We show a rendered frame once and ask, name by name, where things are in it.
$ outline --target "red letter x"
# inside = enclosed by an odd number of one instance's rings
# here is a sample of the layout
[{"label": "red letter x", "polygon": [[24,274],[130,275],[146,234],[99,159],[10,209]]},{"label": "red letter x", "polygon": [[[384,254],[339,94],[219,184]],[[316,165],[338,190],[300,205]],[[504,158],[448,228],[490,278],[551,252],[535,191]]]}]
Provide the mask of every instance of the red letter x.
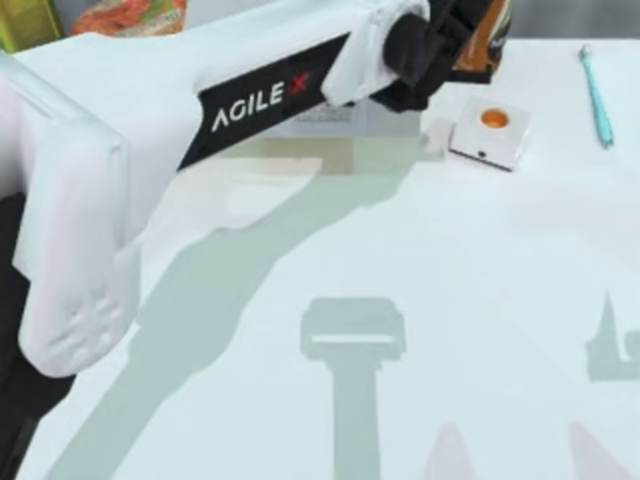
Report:
[{"label": "red letter x", "polygon": [[293,77],[291,87],[289,88],[290,95],[298,95],[307,90],[307,81],[309,80],[309,72],[301,73]]}]

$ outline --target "robotic arm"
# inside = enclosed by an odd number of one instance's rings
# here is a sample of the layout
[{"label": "robotic arm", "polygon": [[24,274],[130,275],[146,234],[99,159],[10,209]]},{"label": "robotic arm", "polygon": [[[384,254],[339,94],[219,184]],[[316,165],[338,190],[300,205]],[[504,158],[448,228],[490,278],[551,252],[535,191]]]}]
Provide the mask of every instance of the robotic arm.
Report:
[{"label": "robotic arm", "polygon": [[179,170],[322,103],[426,109],[490,4],[282,0],[0,52],[0,480],[127,332],[136,237]]}]

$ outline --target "toothbrush handle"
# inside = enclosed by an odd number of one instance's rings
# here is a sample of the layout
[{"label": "toothbrush handle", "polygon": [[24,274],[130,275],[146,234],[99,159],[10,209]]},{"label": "toothbrush handle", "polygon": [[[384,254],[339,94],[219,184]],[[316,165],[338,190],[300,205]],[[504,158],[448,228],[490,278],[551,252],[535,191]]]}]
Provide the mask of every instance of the toothbrush handle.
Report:
[{"label": "toothbrush handle", "polygon": [[600,141],[602,142],[602,144],[606,148],[608,148],[613,145],[613,128],[611,126],[611,122],[609,121],[607,111],[604,107],[604,101],[602,100],[602,96],[600,95],[600,91],[598,90],[593,71],[591,70],[591,64],[587,59],[584,59],[582,61],[582,64],[584,65],[584,69],[587,74],[587,80],[589,81],[589,91],[591,93],[591,101],[593,102],[593,110],[596,126],[598,128],[598,136],[600,137]]}]

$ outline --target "toothbrush head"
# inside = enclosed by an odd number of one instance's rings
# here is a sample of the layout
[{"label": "toothbrush head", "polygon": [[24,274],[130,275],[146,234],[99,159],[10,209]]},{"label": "toothbrush head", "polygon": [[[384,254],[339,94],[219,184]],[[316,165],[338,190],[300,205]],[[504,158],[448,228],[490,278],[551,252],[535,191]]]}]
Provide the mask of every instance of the toothbrush head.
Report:
[{"label": "toothbrush head", "polygon": [[585,60],[589,57],[591,57],[591,45],[589,45],[588,43],[583,45],[582,48],[580,49],[580,60]]}]

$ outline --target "brown bag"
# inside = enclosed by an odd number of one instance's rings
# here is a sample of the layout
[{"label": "brown bag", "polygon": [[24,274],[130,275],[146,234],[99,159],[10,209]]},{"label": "brown bag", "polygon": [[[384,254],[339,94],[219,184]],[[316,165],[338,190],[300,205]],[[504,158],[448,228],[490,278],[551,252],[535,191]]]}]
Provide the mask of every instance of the brown bag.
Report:
[{"label": "brown bag", "polygon": [[460,56],[449,81],[490,83],[500,67],[511,29],[512,0],[493,0],[484,20]]}]

